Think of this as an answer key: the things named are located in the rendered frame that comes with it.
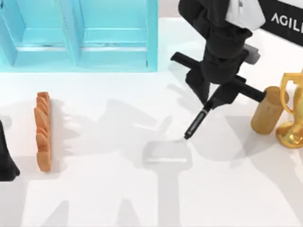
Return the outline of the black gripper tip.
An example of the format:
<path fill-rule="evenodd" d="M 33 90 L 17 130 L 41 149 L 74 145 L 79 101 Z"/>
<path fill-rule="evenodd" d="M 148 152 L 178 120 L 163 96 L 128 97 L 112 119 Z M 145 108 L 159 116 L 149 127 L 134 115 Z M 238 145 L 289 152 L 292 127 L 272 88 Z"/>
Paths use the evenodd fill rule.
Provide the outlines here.
<path fill-rule="evenodd" d="M 3 124 L 0 120 L 0 182 L 11 182 L 19 175 L 20 170 L 9 153 Z"/>

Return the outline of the gold trophy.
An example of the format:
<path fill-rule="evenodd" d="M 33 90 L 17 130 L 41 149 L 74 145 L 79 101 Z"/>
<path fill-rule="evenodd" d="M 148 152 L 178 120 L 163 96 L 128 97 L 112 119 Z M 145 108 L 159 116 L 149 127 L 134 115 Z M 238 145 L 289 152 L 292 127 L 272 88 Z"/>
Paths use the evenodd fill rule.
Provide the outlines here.
<path fill-rule="evenodd" d="M 286 86 L 291 81 L 296 85 L 293 109 L 285 101 Z M 276 129 L 276 138 L 287 148 L 303 148 L 303 70 L 300 73 L 284 73 L 280 83 L 280 101 L 283 109 L 294 117 Z"/>

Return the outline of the orange bread loaf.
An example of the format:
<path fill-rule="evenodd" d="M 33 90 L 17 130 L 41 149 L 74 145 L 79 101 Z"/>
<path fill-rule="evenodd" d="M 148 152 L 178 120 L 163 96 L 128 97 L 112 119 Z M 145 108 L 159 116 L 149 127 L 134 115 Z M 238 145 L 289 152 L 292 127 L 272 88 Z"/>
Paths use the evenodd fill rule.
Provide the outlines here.
<path fill-rule="evenodd" d="M 42 172 L 49 172 L 51 157 L 51 101 L 48 92 L 38 92 L 34 108 L 36 123 L 36 160 Z"/>

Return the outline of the pale grey rounded box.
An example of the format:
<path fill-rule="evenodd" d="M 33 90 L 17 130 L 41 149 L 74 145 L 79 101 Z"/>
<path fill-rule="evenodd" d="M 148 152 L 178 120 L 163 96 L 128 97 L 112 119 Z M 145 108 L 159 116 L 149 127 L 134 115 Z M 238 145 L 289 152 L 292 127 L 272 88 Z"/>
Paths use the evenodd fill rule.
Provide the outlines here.
<path fill-rule="evenodd" d="M 244 44 L 244 49 L 248 51 L 248 56 L 246 57 L 245 62 L 250 65 L 256 64 L 260 58 L 260 54 L 258 52 L 259 49 L 249 44 Z"/>

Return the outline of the wooden cup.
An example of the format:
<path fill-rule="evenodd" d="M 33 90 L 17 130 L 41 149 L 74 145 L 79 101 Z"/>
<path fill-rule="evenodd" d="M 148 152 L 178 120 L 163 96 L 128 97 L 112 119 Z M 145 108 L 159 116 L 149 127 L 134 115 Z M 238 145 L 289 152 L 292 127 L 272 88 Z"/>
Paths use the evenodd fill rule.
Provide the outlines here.
<path fill-rule="evenodd" d="M 265 98 L 258 104 L 251 119 L 251 128 L 258 134 L 268 135 L 276 127 L 284 108 L 280 100 L 280 87 L 270 86 Z"/>

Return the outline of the light blue rack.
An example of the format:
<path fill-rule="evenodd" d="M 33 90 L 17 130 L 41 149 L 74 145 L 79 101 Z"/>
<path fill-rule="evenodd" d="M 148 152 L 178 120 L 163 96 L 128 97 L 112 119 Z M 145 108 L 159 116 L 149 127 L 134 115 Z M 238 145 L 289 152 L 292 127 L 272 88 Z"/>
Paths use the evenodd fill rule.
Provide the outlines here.
<path fill-rule="evenodd" d="M 150 72 L 158 0 L 0 0 L 0 72 Z"/>

